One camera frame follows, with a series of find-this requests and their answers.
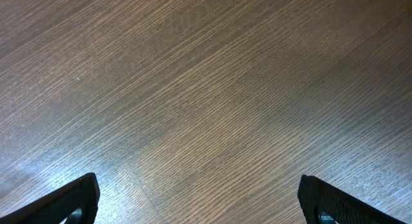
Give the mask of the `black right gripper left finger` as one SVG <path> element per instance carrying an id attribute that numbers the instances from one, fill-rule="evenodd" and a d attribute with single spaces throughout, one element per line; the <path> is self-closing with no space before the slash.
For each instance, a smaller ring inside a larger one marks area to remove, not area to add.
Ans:
<path id="1" fill-rule="evenodd" d="M 94 224 L 100 189 L 95 173 L 87 173 L 1 218 L 5 223 Z"/>

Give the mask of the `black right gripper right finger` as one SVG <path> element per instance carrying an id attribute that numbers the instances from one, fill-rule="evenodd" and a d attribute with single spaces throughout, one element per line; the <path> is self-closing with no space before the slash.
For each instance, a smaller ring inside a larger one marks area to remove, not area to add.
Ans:
<path id="1" fill-rule="evenodd" d="M 404 224 L 315 176 L 302 175 L 297 197 L 309 224 Z"/>

